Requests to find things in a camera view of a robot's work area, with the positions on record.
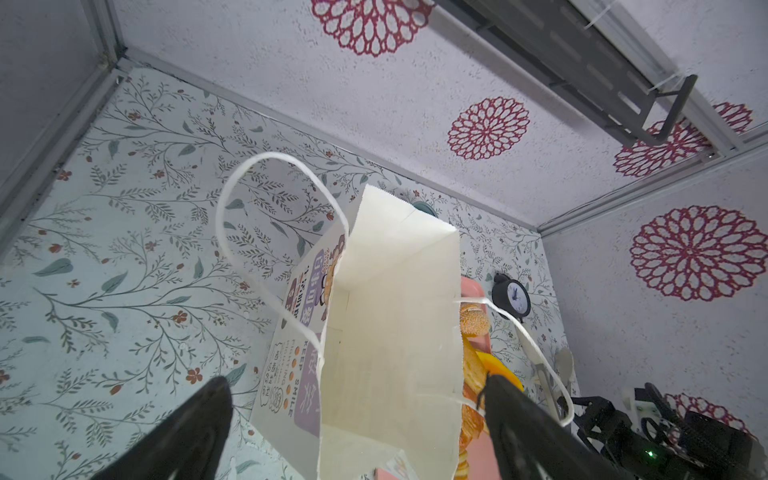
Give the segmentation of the white printed paper bag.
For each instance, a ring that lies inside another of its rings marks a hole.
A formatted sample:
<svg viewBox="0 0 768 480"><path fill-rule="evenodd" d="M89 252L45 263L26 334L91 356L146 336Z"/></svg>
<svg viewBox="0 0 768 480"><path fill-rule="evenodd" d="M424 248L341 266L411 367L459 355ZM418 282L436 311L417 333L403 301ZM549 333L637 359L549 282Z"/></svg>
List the white printed paper bag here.
<svg viewBox="0 0 768 480"><path fill-rule="evenodd" d="M234 255L224 225L254 165L231 174L215 215L223 256L278 315L252 425L306 479L377 468L452 478L467 405L458 231L367 186L277 297Z"/></svg>

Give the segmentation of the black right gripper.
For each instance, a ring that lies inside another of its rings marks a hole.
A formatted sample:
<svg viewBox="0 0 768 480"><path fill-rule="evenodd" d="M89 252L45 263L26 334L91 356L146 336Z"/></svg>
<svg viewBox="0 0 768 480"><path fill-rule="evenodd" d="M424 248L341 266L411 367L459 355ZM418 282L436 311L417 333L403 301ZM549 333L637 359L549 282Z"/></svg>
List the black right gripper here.
<svg viewBox="0 0 768 480"><path fill-rule="evenodd" d="M767 454L743 422L701 397L631 391L630 412L597 396L574 397L578 437L637 479L765 479Z"/></svg>

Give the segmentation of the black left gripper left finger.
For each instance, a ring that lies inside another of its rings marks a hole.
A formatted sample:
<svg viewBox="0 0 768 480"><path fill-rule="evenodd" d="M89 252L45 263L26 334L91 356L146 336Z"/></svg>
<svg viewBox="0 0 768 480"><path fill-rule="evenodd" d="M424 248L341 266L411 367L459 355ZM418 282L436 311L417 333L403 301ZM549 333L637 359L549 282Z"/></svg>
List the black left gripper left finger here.
<svg viewBox="0 0 768 480"><path fill-rule="evenodd" d="M229 382L207 382L96 479L213 479L233 416Z"/></svg>

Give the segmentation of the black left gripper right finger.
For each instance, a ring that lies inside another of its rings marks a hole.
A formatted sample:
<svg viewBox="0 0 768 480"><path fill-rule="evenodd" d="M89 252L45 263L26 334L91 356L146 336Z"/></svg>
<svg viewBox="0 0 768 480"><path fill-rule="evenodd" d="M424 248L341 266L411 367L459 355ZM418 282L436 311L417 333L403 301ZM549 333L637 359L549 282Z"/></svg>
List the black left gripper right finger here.
<svg viewBox="0 0 768 480"><path fill-rule="evenodd" d="M489 375L478 394L503 479L625 479L509 380Z"/></svg>

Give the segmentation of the ridged yellow fake bread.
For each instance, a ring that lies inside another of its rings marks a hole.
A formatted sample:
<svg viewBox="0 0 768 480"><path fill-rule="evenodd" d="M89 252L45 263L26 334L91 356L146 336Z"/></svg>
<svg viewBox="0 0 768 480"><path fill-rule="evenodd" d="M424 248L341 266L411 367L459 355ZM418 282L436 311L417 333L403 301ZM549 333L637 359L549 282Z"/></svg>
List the ridged yellow fake bread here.
<svg viewBox="0 0 768 480"><path fill-rule="evenodd" d="M462 338L463 343L463 398L468 404L462 405L462 426L459 435L459 459L454 474L454 479L467 479L469 475L469 461L467 448L472 441L478 439L485 429L485 420L477 412L478 394L484 388L487 369L480 360L477 351L471 343Z"/></svg>

